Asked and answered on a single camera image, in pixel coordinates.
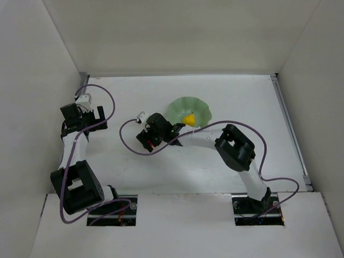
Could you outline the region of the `yellow fake pear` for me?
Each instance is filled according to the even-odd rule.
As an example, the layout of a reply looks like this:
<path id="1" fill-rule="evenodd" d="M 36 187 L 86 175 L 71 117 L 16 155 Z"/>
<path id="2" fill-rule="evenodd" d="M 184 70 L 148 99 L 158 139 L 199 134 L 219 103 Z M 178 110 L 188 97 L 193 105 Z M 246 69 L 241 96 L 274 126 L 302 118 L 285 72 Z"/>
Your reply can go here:
<path id="1" fill-rule="evenodd" d="M 196 124 L 196 117 L 195 117 L 195 114 L 194 113 L 191 113 L 187 116 L 185 116 L 183 119 L 182 119 L 182 123 L 190 126 L 190 127 L 195 127 L 195 124 Z"/>

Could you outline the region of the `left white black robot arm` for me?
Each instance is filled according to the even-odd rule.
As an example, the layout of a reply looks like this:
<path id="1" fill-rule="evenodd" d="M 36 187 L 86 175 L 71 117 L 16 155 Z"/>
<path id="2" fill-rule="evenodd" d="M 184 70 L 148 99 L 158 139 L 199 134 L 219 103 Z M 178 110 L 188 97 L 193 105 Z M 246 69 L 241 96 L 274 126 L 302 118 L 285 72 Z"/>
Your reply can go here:
<path id="1" fill-rule="evenodd" d="M 64 117 L 61 129 L 63 157 L 50 179 L 63 209 L 72 215 L 117 199 L 115 188 L 101 185 L 85 158 L 89 134 L 108 127 L 103 107 L 97 107 L 98 118 L 86 104 L 72 103 L 60 110 Z"/>

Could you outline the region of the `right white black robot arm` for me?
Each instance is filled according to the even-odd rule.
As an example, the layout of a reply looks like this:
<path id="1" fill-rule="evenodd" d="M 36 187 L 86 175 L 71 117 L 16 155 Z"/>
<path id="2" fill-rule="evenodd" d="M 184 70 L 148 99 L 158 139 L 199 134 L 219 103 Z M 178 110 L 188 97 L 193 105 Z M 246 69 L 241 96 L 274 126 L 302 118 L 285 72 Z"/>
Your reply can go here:
<path id="1" fill-rule="evenodd" d="M 159 113 L 149 115 L 146 112 L 139 113 L 137 123 L 143 126 L 137 139 L 150 153 L 162 142 L 169 146 L 192 146 L 217 151 L 225 165 L 238 172 L 252 206 L 257 209 L 268 206 L 271 190 L 258 175 L 254 163 L 255 146 L 235 125 L 201 130 L 184 123 L 173 125 Z"/>

